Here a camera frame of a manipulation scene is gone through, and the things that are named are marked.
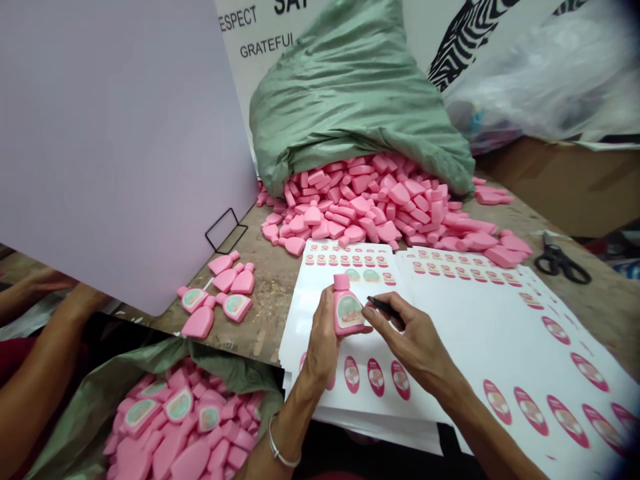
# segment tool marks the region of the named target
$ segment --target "pen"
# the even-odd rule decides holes
[[[367,300],[369,300],[378,310],[383,311],[388,316],[394,318],[398,322],[398,324],[400,324],[401,331],[404,331],[405,328],[407,328],[407,324],[405,323],[405,321],[402,320],[400,314],[396,312],[396,310],[390,304],[388,304],[387,302],[383,302],[382,300],[378,300],[375,297],[367,297]]]

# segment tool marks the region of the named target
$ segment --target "wooden table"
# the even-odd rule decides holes
[[[513,230],[516,235],[529,242],[534,253],[526,260],[525,265],[532,268],[533,259],[542,250],[539,232],[549,229],[560,233],[558,228],[518,198],[510,205],[492,207],[480,205],[474,200],[466,203],[463,210],[474,219],[490,221],[502,229]],[[282,247],[272,246],[262,236],[260,224],[270,211],[271,208],[265,206],[254,207],[248,212],[241,222],[248,225],[249,229],[236,246],[242,255],[242,262],[251,261],[255,264],[255,290],[251,295],[253,308],[244,322],[236,324],[226,318],[220,306],[216,306],[213,328],[202,343],[243,357],[278,365],[278,348],[301,258],[290,256]],[[588,270],[593,282],[590,285],[578,285],[563,276],[550,277],[540,273],[539,277],[638,381],[640,283],[625,279],[570,239],[557,238],[556,242],[568,256]],[[14,253],[0,261],[0,273],[6,273],[2,280],[12,283],[37,266],[37,262]],[[205,264],[189,286],[202,288],[210,278],[211,272]],[[216,292],[213,286],[207,290],[210,293]],[[124,304],[114,315],[167,333],[179,332],[188,318],[179,299],[159,317],[150,317]]]

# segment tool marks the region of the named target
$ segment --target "hand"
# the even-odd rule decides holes
[[[104,308],[110,300],[110,296],[80,283],[67,295],[67,298],[62,300],[57,310],[64,311],[72,317],[88,317]]]
[[[455,396],[458,388],[466,385],[466,380],[451,360],[430,316],[412,307],[396,292],[375,297],[390,303],[407,325],[404,334],[400,334],[390,326],[386,314],[375,310],[371,302],[367,302],[362,310],[391,352],[420,386],[438,401]]]
[[[49,267],[45,267],[32,273],[25,279],[25,282],[34,291],[39,292],[66,290],[78,284],[77,280],[74,280],[70,276]]]
[[[342,340],[350,335],[372,331],[373,328],[367,326],[360,332],[336,335],[333,327],[333,285],[322,290],[320,304],[313,314],[307,358],[303,366],[303,372],[313,379],[320,393],[335,376]]]

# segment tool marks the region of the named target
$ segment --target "silver bangle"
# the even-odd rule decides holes
[[[282,455],[280,455],[280,450],[278,450],[278,447],[276,446],[275,442],[273,441],[273,435],[271,434],[271,424],[273,423],[273,418],[278,414],[278,412],[275,412],[271,418],[269,418],[269,426],[267,428],[267,431],[269,432],[269,445],[271,446],[271,451],[273,452],[273,458],[274,459],[278,459],[282,462],[282,464],[284,464],[285,466],[289,467],[289,468],[296,468],[299,464],[300,464],[300,460],[302,460],[302,452],[300,452],[300,456],[298,457],[298,460],[296,460],[295,462],[290,462],[288,460],[285,460]]]

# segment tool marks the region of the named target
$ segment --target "green sack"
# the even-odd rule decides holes
[[[226,355],[185,339],[167,339],[115,357],[88,374],[26,480],[93,480],[104,476],[109,462],[102,451],[118,404],[144,374],[168,370],[188,355],[209,373],[222,377],[231,391],[265,390],[261,418],[268,419],[282,407],[282,395],[268,365]],[[264,421],[260,436],[266,428]]]
[[[401,0],[330,2],[258,84],[249,126],[272,196],[294,173],[380,151],[473,191],[469,144],[407,49]]]

